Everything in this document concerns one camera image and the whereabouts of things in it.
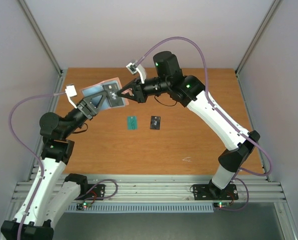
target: white wall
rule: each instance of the white wall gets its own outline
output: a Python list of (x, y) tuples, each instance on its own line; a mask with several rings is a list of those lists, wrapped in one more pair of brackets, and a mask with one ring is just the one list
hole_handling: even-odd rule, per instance
[(284, 0), (240, 79), (298, 228), (298, 0)]
[[(0, 0), (0, 227), (17, 181), (26, 180), (31, 156), (13, 139), (8, 116), (15, 103), (52, 93), (57, 73), (15, 0)], [(31, 148), (49, 99), (34, 100), (14, 116), (15, 131)]]
[[(203, 50), (211, 68), (236, 68), (272, 0), (27, 0), (57, 61), (67, 67), (124, 67), (167, 37)], [(195, 48), (170, 42), (181, 67), (202, 66)], [(152, 57), (144, 66), (153, 67)]]

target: black card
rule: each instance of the black card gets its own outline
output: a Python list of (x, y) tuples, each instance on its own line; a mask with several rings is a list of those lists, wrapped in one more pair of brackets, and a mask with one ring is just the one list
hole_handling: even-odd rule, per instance
[(160, 116), (151, 116), (150, 129), (160, 130), (161, 117)]
[(123, 100), (121, 97), (117, 96), (117, 91), (119, 87), (116, 83), (103, 85), (103, 89), (107, 92), (107, 99), (109, 101), (110, 107), (119, 107), (124, 106)]

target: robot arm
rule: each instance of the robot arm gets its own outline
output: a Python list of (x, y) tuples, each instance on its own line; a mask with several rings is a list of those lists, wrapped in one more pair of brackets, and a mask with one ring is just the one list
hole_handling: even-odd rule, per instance
[[(101, 96), (97, 105), (91, 99)], [(43, 136), (42, 165), (29, 194), (13, 221), (4, 221), (1, 232), (7, 240), (51, 240), (54, 227), (68, 205), (88, 190), (87, 177), (70, 174), (59, 193), (50, 201), (55, 184), (69, 162), (74, 142), (67, 140), (86, 120), (98, 114), (107, 96), (105, 91), (83, 98), (74, 108), (61, 117), (53, 112), (40, 119), (40, 135)]]
[[(230, 183), (238, 168), (253, 151), (254, 146), (236, 130), (211, 106), (205, 94), (204, 84), (194, 76), (183, 76), (182, 70), (174, 54), (169, 51), (159, 52), (153, 57), (158, 77), (146, 79), (136, 78), (117, 92), (118, 96), (145, 103), (148, 96), (159, 96), (168, 93), (170, 97), (181, 103), (202, 118), (219, 136), (226, 150), (219, 157), (219, 167), (209, 183), (209, 191), (216, 199)], [(213, 99), (213, 104), (238, 127), (240, 133), (257, 142), (260, 135), (235, 122)]]

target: wooden table surface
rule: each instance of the wooden table surface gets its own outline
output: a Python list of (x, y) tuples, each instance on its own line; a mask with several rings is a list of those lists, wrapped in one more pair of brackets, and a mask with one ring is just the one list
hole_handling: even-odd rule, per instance
[[(204, 82), (202, 69), (183, 69), (183, 73)], [(148, 68), (147, 74), (156, 76), (155, 69)], [(250, 130), (234, 71), (209, 69), (208, 74), (212, 96)], [(81, 89), (115, 77), (123, 86), (134, 78), (126, 68), (69, 68), (64, 86), (75, 85), (78, 96), (73, 101), (77, 103), (83, 97)], [(173, 103), (168, 94), (158, 99), (168, 105)], [(71, 109), (66, 97), (60, 97), (56, 113), (65, 116)], [(137, 130), (127, 129), (127, 116), (137, 117)], [(161, 116), (160, 130), (149, 129), (151, 116)], [(69, 137), (75, 147), (66, 173), (212, 175), (225, 150), (218, 136), (196, 114), (181, 104), (163, 106), (153, 96), (146, 103), (130, 101), (126, 107), (104, 110), (87, 123), (87, 132)], [(243, 166), (262, 172), (257, 151)]]

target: metal frame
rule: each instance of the metal frame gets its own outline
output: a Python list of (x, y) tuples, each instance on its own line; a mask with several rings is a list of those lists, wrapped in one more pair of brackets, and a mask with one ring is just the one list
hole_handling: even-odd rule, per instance
[[(237, 81), (239, 83), (240, 92), (241, 92), (241, 95), (242, 95), (242, 98), (243, 98), (243, 102), (244, 102), (244, 105), (245, 105), (245, 109), (246, 109), (246, 112), (247, 112), (247, 116), (248, 116), (250, 125), (251, 125), (252, 129), (254, 129), (254, 124), (252, 122), (252, 118), (251, 118), (251, 115), (250, 115), (248, 104), (247, 104), (247, 101), (245, 100), (245, 96), (243, 94), (239, 73), (237, 73), (236, 76), (237, 76)], [(257, 149), (257, 151), (260, 155), (260, 160), (261, 160), (261, 163), (262, 163), (262, 167), (263, 167), (264, 171), (267, 172), (267, 170), (269, 169), (269, 163), (268, 163), (268, 161), (264, 160), (265, 158), (264, 158), (263, 153), (261, 151), (259, 151), (258, 149)], [(267, 176), (267, 178), (268, 178), (268, 181), (272, 180), (271, 176)], [(288, 239), (298, 240), (298, 232), (297, 232), (294, 220), (292, 218), (291, 211), (290, 211), (290, 208), (288, 206), (288, 203), (287, 202), (284, 202), (284, 203), (275, 202), (274, 207), (275, 207), (278, 219), (279, 219), (279, 223), (280, 223), (284, 238), (286, 240), (288, 240)]]
[[(55, 92), (59, 92), (62, 88), (66, 72), (64, 71), (58, 79)], [(57, 102), (58, 98), (53, 98), (48, 111), (53, 112), (56, 109)], [(245, 106), (252, 125), (246, 102)], [(37, 153), (41, 152), (42, 144), (42, 141), (40, 141), (36, 148)], [(11, 220), (20, 208), (32, 186), (37, 170), (38, 165), (34, 161), (28, 181), (17, 184), (7, 219)], [(67, 174), (63, 174), (59, 178), (53, 191), (53, 196), (59, 191), (66, 176)], [(193, 193), (190, 192), (190, 187), (193, 184), (206, 184), (212, 178), (211, 175), (87, 174), (86, 176), (88, 177), (89, 184), (95, 184), (102, 179), (115, 179), (118, 182), (119, 191), (114, 197), (104, 201), (98, 201), (94, 204), (93, 208), (84, 211), (79, 211), (75, 208), (76, 204), (79, 203), (79, 201), (75, 201), (68, 207), (66, 212), (82, 212), (85, 214), (135, 213), (138, 211), (143, 213), (205, 213), (210, 212), (210, 208), (212, 207), (213, 201), (195, 201)], [(298, 233), (280, 183), (268, 181), (266, 177), (253, 175), (240, 175), (239, 177), (245, 181), (248, 187), (250, 202), (274, 203), (285, 239), (298, 240)], [(235, 184), (237, 185), (240, 196), (236, 202), (243, 203), (246, 198), (245, 188), (238, 181)], [(110, 182), (106, 183), (106, 195), (110, 195), (113, 191), (114, 185)]]
[(269, 22), (271, 21), (272, 17), (274, 16), (275, 12), (277, 11), (278, 7), (280, 6), (280, 3), (282, 0), (274, 0), (264, 16), (264, 19), (262, 20), (259, 28), (257, 29), (250, 45), (247, 48), (247, 51), (245, 52), (241, 62), (239, 63), (237, 70), (235, 71), (236, 73), (240, 73), (244, 64), (247, 62), (249, 56), (251, 55), (253, 49), (255, 48), (256, 44), (258, 43), (259, 39), (261, 38), (262, 34), (264, 33), (264, 30), (268, 26)]
[(52, 61), (56, 71), (59, 75), (61, 75), (62, 70), (60, 68), (60, 65), (58, 64), (57, 60), (55, 59), (47, 41), (45, 40), (37, 22), (34, 19), (34, 16), (32, 15), (29, 6), (27, 5), (25, 0), (18, 0), (19, 5), (21, 6), (25, 16), (27, 17), (28, 21), (30, 22), (34, 32), (36, 33), (38, 39), (40, 40), (44, 50), (46, 51), (47, 55), (49, 56), (50, 60)]

